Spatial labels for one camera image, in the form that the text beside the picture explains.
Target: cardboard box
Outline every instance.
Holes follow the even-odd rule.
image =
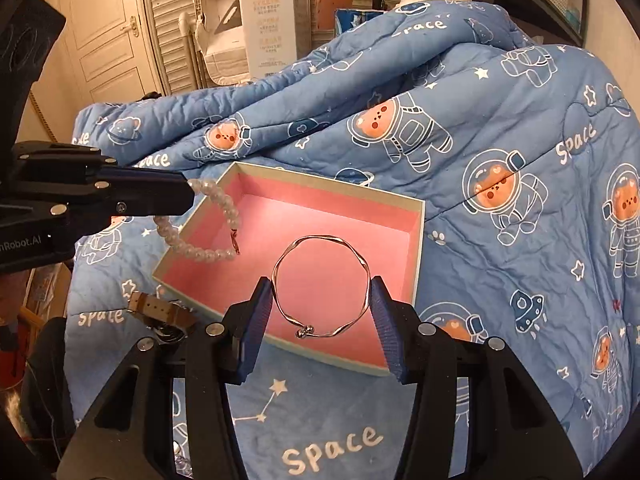
[[[297,59],[293,0],[240,0],[251,77],[279,72]]]
[[[414,304],[420,267],[424,202],[394,193],[277,168],[233,163],[218,183],[240,211],[235,260],[197,263],[169,250],[154,278],[190,306],[219,319],[251,297],[261,276],[271,277],[293,240],[331,234],[350,243],[380,275],[395,300]],[[182,238],[212,249],[231,247],[220,209],[204,200],[184,225]],[[307,240],[283,260],[278,297],[284,311],[317,332],[353,319],[362,307],[366,273],[348,248]],[[388,373],[370,313],[339,336],[295,337],[274,306],[266,341],[310,358],[370,374]]]

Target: constellation print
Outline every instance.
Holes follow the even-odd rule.
[[[267,411],[267,408],[269,407],[269,405],[271,404],[271,401],[273,401],[275,397],[279,397],[280,394],[283,392],[288,392],[287,387],[285,385],[286,382],[287,381],[279,381],[277,379],[274,379],[273,384],[269,387],[269,389],[272,392],[271,397],[269,398],[269,400],[267,400],[267,403],[264,405],[264,408],[262,409],[262,411],[254,416],[233,417],[232,420],[233,420],[234,426],[236,425],[236,422],[238,420],[257,420],[258,422],[264,422],[265,420],[267,420],[267,416],[264,414],[264,412]]]

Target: white box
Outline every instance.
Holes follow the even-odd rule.
[[[240,0],[251,77],[279,72],[297,59],[293,0]]]

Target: white bead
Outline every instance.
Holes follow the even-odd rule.
[[[207,249],[205,252],[205,257],[207,259],[207,261],[212,264],[213,262],[215,262],[218,259],[218,256],[216,254],[216,251],[212,250],[212,249]]]
[[[187,242],[184,240],[178,240],[178,243],[174,245],[174,251],[184,256],[184,251],[187,249]]]
[[[207,254],[204,249],[196,248],[193,259],[197,262],[203,262],[207,257]]]
[[[187,183],[193,189],[195,194],[200,194],[202,192],[202,183],[197,178],[190,178]]]
[[[157,226],[170,224],[168,216],[154,216],[154,222]]]
[[[191,244],[187,244],[184,248],[184,257],[185,258],[194,258],[196,255],[196,248]]]
[[[180,235],[178,233],[171,232],[164,237],[164,241],[169,247],[174,247],[180,242]]]
[[[238,209],[234,206],[225,207],[222,212],[225,214],[227,218],[237,218],[238,217]]]
[[[169,225],[159,225],[158,229],[156,229],[158,231],[158,234],[162,237],[162,238],[167,238],[168,235],[170,235],[171,233],[174,232],[174,226],[172,226],[171,224]]]
[[[210,196],[214,190],[218,187],[218,184],[215,183],[215,181],[211,180],[210,178],[206,178],[205,180],[202,181],[202,193],[204,193],[207,196]]]
[[[220,200],[224,195],[225,195],[225,192],[222,191],[222,188],[220,186],[216,186],[216,188],[211,192],[212,200],[214,198],[217,200]]]

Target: white door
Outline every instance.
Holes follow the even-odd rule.
[[[63,33],[86,104],[121,103],[157,91],[136,0],[60,0]]]

